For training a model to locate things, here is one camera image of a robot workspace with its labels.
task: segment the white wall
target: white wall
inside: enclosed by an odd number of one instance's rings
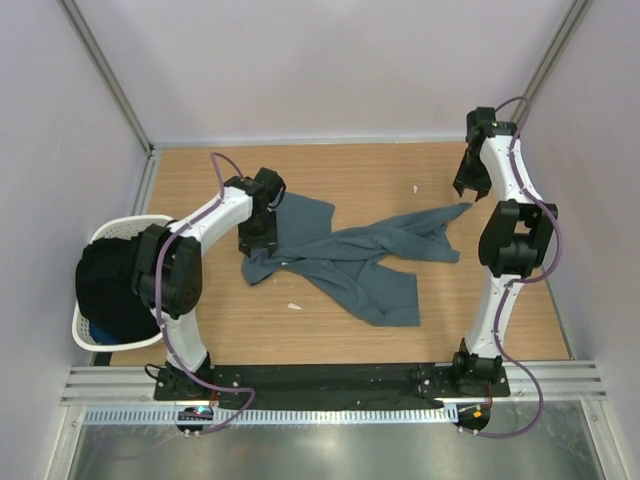
[[[550,279],[560,317],[575,354],[596,360],[640,463],[638,25],[637,0],[594,2],[534,103],[523,148],[566,237]]]
[[[62,10],[0,1],[0,477],[43,478],[74,362],[73,274],[144,156]]]
[[[152,140],[464,136],[570,0],[79,0]]]

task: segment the wooden tabletop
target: wooden tabletop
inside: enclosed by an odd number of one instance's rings
[[[291,192],[335,204],[333,229],[457,203],[452,188],[463,144],[366,144],[225,147],[245,175],[276,170]],[[150,213],[181,218],[218,191],[212,149],[165,150]],[[223,167],[225,178],[233,171]],[[473,192],[465,196],[472,200]],[[421,326],[373,327],[338,306],[303,277],[279,271],[249,287],[240,273],[237,232],[204,259],[197,307],[203,342],[218,364],[389,363],[449,361],[477,312],[484,282],[480,234],[495,207],[491,196],[452,222],[457,264],[388,258],[384,264],[418,276]],[[289,303],[301,310],[288,308]],[[564,359],[567,350],[545,283],[525,286],[505,346],[525,360]],[[113,355],[113,365],[164,361],[162,343]]]

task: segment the white strip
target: white strip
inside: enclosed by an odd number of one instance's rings
[[[84,425],[167,425],[178,423],[184,407],[90,407]],[[221,423],[235,410],[214,409],[213,423]],[[399,423],[451,423],[458,420],[456,405],[437,410],[297,412],[248,410],[233,422],[235,426],[256,425],[357,425]],[[210,422],[180,421],[181,425],[203,425]]]

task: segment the gray cloth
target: gray cloth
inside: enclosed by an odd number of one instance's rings
[[[343,308],[372,325],[420,325],[416,276],[378,265],[387,255],[455,263],[446,222],[471,204],[399,215],[368,227],[331,232],[334,206],[287,193],[277,212],[278,250],[252,251],[242,273],[255,285],[278,269],[302,275]]]

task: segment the black cloth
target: black cloth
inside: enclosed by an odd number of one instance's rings
[[[76,298],[82,316],[119,343],[146,340],[160,329],[131,290],[140,237],[101,238],[82,252],[76,267]]]

